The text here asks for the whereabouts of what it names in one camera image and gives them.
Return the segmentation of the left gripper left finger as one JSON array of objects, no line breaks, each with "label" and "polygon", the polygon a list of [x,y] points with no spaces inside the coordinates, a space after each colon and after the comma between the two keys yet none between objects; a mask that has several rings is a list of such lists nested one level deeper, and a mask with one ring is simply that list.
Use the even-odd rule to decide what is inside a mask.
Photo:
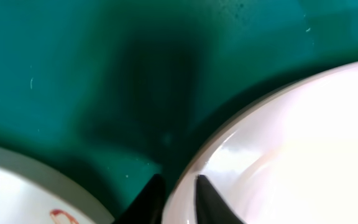
[{"label": "left gripper left finger", "polygon": [[160,174],[147,182],[127,210],[112,224],[161,224],[166,186]]}]

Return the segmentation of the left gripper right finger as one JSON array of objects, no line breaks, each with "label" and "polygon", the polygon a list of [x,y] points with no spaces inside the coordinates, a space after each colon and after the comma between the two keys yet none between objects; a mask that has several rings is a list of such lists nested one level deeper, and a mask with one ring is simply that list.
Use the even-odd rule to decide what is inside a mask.
[{"label": "left gripper right finger", "polygon": [[195,213],[197,224],[244,224],[205,175],[195,180]]}]

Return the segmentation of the white plate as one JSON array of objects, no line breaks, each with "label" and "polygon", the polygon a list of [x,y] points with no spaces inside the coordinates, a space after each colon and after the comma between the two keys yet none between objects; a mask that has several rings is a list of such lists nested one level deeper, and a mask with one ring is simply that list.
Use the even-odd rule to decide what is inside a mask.
[{"label": "white plate", "polygon": [[205,175],[244,223],[358,224],[358,62],[244,108],[199,149],[162,213],[196,223]]},{"label": "white plate", "polygon": [[113,222],[102,203],[67,176],[0,147],[0,224]]}]

